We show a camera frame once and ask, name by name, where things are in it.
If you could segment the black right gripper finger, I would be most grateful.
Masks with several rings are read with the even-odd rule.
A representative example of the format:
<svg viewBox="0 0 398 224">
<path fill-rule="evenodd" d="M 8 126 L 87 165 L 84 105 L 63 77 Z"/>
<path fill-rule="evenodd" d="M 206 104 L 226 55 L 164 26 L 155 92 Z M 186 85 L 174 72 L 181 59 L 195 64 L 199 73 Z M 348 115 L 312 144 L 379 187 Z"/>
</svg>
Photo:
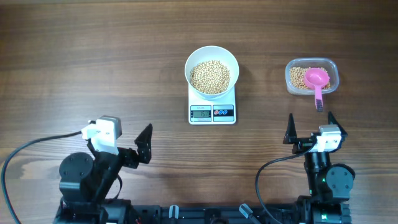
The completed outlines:
<svg viewBox="0 0 398 224">
<path fill-rule="evenodd" d="M 331 111 L 328 112 L 328 123 L 329 124 L 335 124 L 338 126 L 341 132 L 342 137 L 347 137 L 348 133 L 344 130 L 344 128 L 337 122 L 336 118 L 334 117 L 333 113 Z"/>
<path fill-rule="evenodd" d="M 287 124 L 287 130 L 284 135 L 283 139 L 283 144 L 296 144 L 298 142 L 297 140 L 297 132 L 295 128 L 295 121 L 293 114 L 289 114 L 289 119 L 288 119 L 288 124 Z"/>
</svg>

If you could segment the pink measuring scoop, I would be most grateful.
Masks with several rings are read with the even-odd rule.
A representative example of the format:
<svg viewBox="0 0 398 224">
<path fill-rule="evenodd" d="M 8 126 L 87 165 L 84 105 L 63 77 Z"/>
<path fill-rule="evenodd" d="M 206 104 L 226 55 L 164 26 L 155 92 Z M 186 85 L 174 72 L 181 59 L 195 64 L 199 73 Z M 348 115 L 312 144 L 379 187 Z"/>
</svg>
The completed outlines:
<svg viewBox="0 0 398 224">
<path fill-rule="evenodd" d="M 320 68 L 309 68 L 304 75 L 303 81 L 308 89 L 314 91 L 315 107 L 318 112 L 323 111 L 322 89 L 330 80 L 327 72 Z"/>
</svg>

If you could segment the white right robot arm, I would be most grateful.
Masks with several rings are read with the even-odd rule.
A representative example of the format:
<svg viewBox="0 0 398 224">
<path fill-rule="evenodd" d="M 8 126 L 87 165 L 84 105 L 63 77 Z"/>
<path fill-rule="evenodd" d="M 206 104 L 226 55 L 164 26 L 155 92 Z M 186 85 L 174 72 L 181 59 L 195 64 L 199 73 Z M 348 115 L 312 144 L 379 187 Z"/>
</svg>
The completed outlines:
<svg viewBox="0 0 398 224">
<path fill-rule="evenodd" d="M 328 124 L 317 133 L 299 138 L 294 117 L 289 115 L 283 143 L 293 145 L 292 154 L 303 156 L 309 196 L 299 196 L 293 206 L 292 221 L 304 224 L 349 224 L 352 222 L 349 205 L 355 172 L 345 164 L 332 164 L 330 154 L 341 149 L 348 133 L 332 112 Z"/>
</svg>

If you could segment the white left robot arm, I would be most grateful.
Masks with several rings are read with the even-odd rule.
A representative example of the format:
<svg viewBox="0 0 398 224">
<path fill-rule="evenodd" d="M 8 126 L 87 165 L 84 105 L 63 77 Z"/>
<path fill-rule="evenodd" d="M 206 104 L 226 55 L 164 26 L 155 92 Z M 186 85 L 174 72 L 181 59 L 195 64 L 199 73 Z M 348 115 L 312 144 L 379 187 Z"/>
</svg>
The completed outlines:
<svg viewBox="0 0 398 224">
<path fill-rule="evenodd" d="M 122 183 L 122 167 L 135 169 L 151 160 L 153 126 L 146 128 L 134 140 L 136 150 L 118 148 L 118 154 L 97 152 L 91 141 L 92 156 L 76 152 L 66 157 L 59 167 L 62 198 L 54 223 L 141 223 L 141 216 L 130 200 L 107 198 L 115 180 Z"/>
</svg>

